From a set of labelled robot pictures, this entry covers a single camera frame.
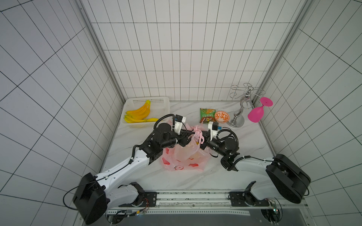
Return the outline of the pink plastic bag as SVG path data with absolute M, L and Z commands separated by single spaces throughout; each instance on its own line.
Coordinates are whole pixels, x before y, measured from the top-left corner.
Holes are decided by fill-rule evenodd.
M 190 142 L 182 147 L 177 144 L 173 148 L 165 148 L 163 154 L 160 157 L 160 163 L 168 171 L 178 170 L 199 170 L 203 171 L 209 159 L 211 158 L 211 149 L 206 147 L 201 149 L 202 137 L 205 137 L 201 133 L 206 131 L 202 125 L 189 126 L 186 125 L 186 129 L 196 132 L 196 134 L 190 135 Z

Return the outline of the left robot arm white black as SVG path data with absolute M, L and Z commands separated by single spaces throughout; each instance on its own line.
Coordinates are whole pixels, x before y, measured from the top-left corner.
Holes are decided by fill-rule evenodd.
M 86 225 L 100 219 L 108 209 L 124 205 L 141 205 L 144 190 L 136 182 L 124 185 L 123 182 L 134 172 L 156 161 L 166 148 L 177 144 L 187 145 L 192 131 L 183 129 L 186 118 L 168 114 L 156 121 L 153 131 L 140 145 L 134 145 L 131 157 L 115 167 L 92 175 L 82 177 L 74 187 L 74 210 L 78 211 Z

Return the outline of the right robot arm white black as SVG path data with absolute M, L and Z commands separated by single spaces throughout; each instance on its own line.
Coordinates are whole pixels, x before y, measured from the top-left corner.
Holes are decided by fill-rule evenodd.
M 310 194 L 310 177 L 285 155 L 264 159 L 240 155 L 239 140 L 229 128 L 204 131 L 202 136 L 201 148 L 208 147 L 222 156 L 221 165 L 227 171 L 248 171 L 263 177 L 260 181 L 251 181 L 241 195 L 235 196 L 246 205 L 255 206 L 258 201 L 279 196 L 300 204 Z

